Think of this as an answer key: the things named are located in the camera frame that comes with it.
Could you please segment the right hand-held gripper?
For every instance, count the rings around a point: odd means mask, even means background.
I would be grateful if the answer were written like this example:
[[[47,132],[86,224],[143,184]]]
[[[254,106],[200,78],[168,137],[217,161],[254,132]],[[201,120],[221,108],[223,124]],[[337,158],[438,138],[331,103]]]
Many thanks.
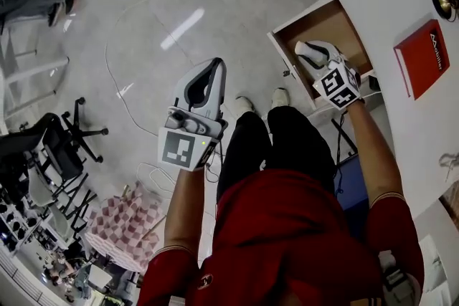
[[[311,77],[320,77],[313,87],[334,108],[343,110],[361,99],[360,74],[347,66],[346,56],[333,44],[298,41],[295,54]]]

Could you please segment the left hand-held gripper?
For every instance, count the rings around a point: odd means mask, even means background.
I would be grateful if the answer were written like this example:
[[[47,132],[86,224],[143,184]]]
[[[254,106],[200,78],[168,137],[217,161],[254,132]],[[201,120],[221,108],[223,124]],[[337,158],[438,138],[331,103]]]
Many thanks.
[[[214,58],[189,70],[174,89],[165,126],[158,132],[158,161],[186,171],[203,168],[228,123],[224,102],[227,68]]]

